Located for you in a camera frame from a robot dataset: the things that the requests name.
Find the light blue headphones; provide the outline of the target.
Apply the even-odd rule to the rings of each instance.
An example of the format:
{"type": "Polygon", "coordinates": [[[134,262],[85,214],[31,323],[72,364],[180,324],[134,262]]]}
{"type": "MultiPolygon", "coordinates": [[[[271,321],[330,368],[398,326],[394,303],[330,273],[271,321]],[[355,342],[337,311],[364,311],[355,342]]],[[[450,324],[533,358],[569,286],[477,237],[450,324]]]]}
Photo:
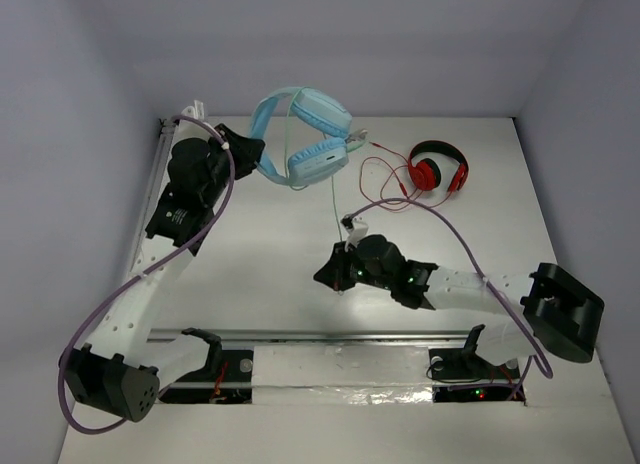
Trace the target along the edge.
{"type": "Polygon", "coordinates": [[[249,137],[265,141],[277,110],[284,112],[283,163],[265,147],[258,171],[274,184],[302,189],[331,178],[349,163],[351,113],[335,98],[307,86],[277,89],[263,98],[251,116],[249,137]]]}

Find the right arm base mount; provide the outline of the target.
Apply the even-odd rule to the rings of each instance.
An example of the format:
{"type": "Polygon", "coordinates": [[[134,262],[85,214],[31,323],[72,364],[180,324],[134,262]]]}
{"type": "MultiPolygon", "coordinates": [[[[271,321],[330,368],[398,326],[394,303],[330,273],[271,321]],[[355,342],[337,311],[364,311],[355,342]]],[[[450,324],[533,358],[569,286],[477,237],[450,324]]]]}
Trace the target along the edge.
{"type": "Polygon", "coordinates": [[[429,350],[425,376],[435,403],[526,402],[518,364],[495,366],[476,355],[484,328],[473,327],[462,347],[429,350]]]}

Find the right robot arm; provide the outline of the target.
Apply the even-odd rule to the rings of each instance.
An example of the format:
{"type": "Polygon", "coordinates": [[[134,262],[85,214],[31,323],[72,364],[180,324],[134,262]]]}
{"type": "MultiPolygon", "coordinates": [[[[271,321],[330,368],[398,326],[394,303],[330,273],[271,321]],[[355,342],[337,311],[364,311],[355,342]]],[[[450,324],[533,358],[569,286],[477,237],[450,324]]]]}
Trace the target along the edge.
{"type": "Polygon", "coordinates": [[[335,292],[358,284],[383,289],[413,310],[505,317],[502,324],[479,323],[469,332],[461,362],[475,377],[540,349],[565,361],[591,362],[604,311],[603,300],[557,264],[541,263],[529,274],[489,277],[407,259],[382,235],[357,244],[336,243],[313,279],[335,292]]]}

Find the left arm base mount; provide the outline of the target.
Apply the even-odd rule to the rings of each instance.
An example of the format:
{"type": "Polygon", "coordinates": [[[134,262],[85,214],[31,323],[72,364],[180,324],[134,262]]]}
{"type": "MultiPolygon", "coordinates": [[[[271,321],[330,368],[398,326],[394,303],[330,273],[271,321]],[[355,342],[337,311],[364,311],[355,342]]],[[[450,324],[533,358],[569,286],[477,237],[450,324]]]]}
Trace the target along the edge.
{"type": "Polygon", "coordinates": [[[162,389],[158,400],[164,404],[251,404],[254,350],[226,349],[219,336],[205,330],[187,328],[184,336],[196,337],[209,346],[204,366],[162,389]]]}

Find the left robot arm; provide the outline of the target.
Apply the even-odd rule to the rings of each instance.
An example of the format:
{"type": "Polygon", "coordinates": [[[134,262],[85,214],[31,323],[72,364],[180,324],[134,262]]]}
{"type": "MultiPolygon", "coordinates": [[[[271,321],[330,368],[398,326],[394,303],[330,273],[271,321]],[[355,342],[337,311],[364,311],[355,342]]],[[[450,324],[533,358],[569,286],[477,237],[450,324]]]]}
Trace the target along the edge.
{"type": "Polygon", "coordinates": [[[59,360],[60,407],[83,434],[100,431],[73,417],[69,397],[120,424],[139,422],[173,383],[189,374],[213,378],[222,367],[221,339],[212,332],[187,328],[157,349],[147,340],[164,294],[194,261],[235,182],[257,168],[265,143],[185,114],[173,120],[167,182],[129,276],[81,324],[59,360]]]}

